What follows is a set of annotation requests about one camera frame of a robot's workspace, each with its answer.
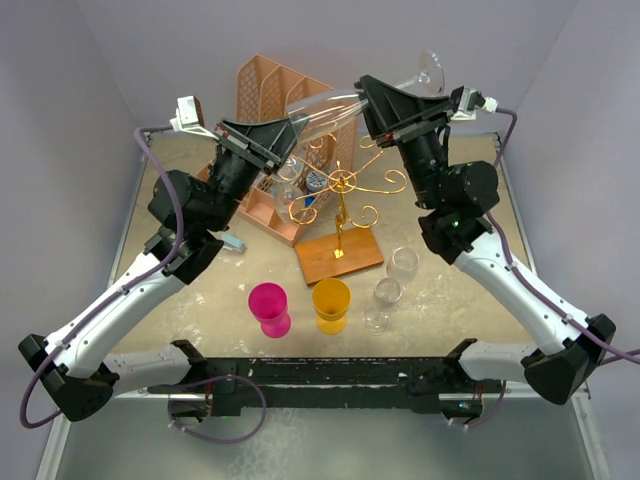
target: white wall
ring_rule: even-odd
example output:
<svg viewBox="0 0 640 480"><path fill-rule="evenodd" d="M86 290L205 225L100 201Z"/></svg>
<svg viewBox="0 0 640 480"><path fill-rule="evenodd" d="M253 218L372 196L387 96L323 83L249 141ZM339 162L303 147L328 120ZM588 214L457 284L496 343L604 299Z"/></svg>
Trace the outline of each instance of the white wall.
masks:
<svg viewBox="0 0 640 480"><path fill-rule="evenodd" d="M519 108L507 150L540 276L640 347L640 3L581 0ZM590 381L615 478L638 478L640 368Z"/></svg>
<svg viewBox="0 0 640 480"><path fill-rule="evenodd" d="M79 0L143 123L166 122L196 94L205 118L235 115L236 72L264 54L335 87L361 75L389 82L436 51L447 84L517 107L576 0ZM469 128L496 131L504 119Z"/></svg>
<svg viewBox="0 0 640 480"><path fill-rule="evenodd" d="M75 0L0 2L0 477L34 478L17 345L104 289L140 168L134 123ZM52 411L42 393L30 417Z"/></svg>

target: metal frame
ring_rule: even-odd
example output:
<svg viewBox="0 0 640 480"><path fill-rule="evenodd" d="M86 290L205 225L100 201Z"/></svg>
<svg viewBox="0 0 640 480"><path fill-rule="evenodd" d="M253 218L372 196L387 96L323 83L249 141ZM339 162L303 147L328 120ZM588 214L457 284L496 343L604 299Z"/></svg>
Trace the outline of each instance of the metal frame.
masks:
<svg viewBox="0 0 640 480"><path fill-rule="evenodd" d="M138 182L137 182L138 188L136 189L135 195L133 196L131 205L129 207L128 221L123 230L120 243L118 244L113 266L111 268L111 273L109 275L109 281L108 281L109 286L115 281L115 276L119 267L120 258L122 256L122 250L124 248L127 235L129 233L129 228L131 227L131 220L133 219L133 211L135 209L136 201L140 191L140 186L142 184L142 178L146 170L146 158L144 156L142 157L142 162L144 163L144 165L140 171L140 177L138 178ZM504 164L504 162L502 162L500 165L501 165L503 177L505 179L507 192L509 193L509 198L511 200L511 205L513 207L514 215L516 218L516 224L518 225L518 230L520 232L524 249L529 260L530 268L532 272L536 273L536 267L533 260L531 247L529 245L529 240L527 238L524 225L522 223L522 217L520 215L520 210L518 208L516 198L513 195L513 187L511 184L511 180L509 178L507 167ZM497 398L498 394L485 394L484 396L486 398ZM171 398L174 398L174 399L180 398L185 400L197 400L197 399L200 399L201 397L202 395L197 395L197 394L171 395ZM531 387L524 384L508 384L507 390L505 393L505 399L536 398L536 397L538 397L538 395L531 389ZM131 399L136 401L168 400L169 395L149 394L146 391L146 389L143 389L137 392L128 392L128 393L119 395L118 398ZM467 394L440 395L440 400L465 400L469 398L471 398L471 395L467 395ZM589 401L589 398L590 398L589 391L588 391L588 388L585 386L584 389L579 390L574 394L574 396L571 399L571 402L576 414L576 421L578 422L578 426L582 435L582 440L584 442L585 450L587 453L589 464L591 466L591 470L593 472L593 476L596 480L609 480L611 479L611 473L610 473L609 465L607 463L607 459L602 447L601 437L597 427L595 414L591 409L591 403ZM36 480L55 480L56 479L57 472L60 467L60 462L62 460L62 455L64 454L64 448L66 445L67 436L69 434L70 428L71 428L71 422L67 420L64 416L59 416L53 422L51 431L49 433L49 437L47 439L47 445L45 447L42 460L40 462L40 468L38 469Z"/></svg>

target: tabletop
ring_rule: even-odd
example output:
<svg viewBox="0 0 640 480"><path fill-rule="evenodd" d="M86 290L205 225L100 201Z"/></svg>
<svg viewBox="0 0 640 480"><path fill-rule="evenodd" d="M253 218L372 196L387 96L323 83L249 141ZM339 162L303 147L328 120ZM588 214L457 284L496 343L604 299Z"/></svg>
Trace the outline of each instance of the tabletop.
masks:
<svg viewBox="0 0 640 480"><path fill-rule="evenodd" d="M197 174L214 157L215 143L210 139L178 135L154 138L152 149L165 169ZM363 165L376 152L356 147L354 166ZM490 136L452 137L450 163L485 160L495 157ZM385 186L384 172L404 172L395 149L358 177L367 188ZM133 215L122 249L118 275L144 248L157 231L158 222L147 212L157 173L146 165ZM520 230L514 215L504 177L500 172L501 202L493 209L504 227L512 251L527 261ZM398 307L391 313L391 326L382 335L372 335L362 323L364 311L372 306L373 289L385 276L384 266L342 277L351 290L347 326L338 335L322 333L315 323L307 287L295 250L280 243L247 221L234 217L229 233L247 246L243 254L222 250L209 268L191 285L159 305L114 349L117 353L157 349L177 339L190 340L204 356L236 357L378 357L446 355L465 338L488 342L531 341L527 332L487 291L455 267L432 254L420 236L417 218L427 212L414 206L410 185L396 195L354 192L347 195L352 212L365 204L375 205L380 220L372 229L387 260L393 250L413 247L420 256L416 278L407 285ZM301 241L335 232L337 199L330 200ZM289 299L292 327L280 339L266 337L251 315L247 298L262 282L282 285Z"/></svg>

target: gray wall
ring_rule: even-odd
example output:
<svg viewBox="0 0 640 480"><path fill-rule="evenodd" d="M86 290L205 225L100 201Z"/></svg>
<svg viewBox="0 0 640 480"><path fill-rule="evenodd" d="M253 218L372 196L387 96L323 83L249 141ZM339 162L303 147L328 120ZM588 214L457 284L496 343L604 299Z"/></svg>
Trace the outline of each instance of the gray wall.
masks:
<svg viewBox="0 0 640 480"><path fill-rule="evenodd" d="M369 73L417 73L423 47L448 85L468 84L517 107L576 0L78 0L143 123L166 122L195 94L209 122L235 114L236 72L264 54L336 87ZM485 117L467 129L496 131Z"/></svg>
<svg viewBox="0 0 640 480"><path fill-rule="evenodd" d="M0 6L0 465L33 478L48 428L23 430L17 351L107 282L140 168L134 123L75 0ZM33 420L52 411L36 396Z"/></svg>
<svg viewBox="0 0 640 480"><path fill-rule="evenodd" d="M640 4L582 0L527 93L507 150L540 276L640 347ZM640 369L590 385L615 478L638 478Z"/></svg>

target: light blue object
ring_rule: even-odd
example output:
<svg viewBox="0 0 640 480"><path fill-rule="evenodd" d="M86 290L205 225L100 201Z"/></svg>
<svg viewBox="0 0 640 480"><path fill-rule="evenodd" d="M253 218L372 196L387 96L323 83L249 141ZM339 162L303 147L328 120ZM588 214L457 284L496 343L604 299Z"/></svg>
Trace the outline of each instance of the light blue object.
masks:
<svg viewBox="0 0 640 480"><path fill-rule="evenodd" d="M327 177L316 171L311 171L307 175L307 190L309 193L316 193L326 188Z"/></svg>
<svg viewBox="0 0 640 480"><path fill-rule="evenodd" d="M242 240L234 237L230 233L223 233L222 241L224 242L225 248L228 248L229 250L235 250L238 253L244 253L245 249L247 248Z"/></svg>

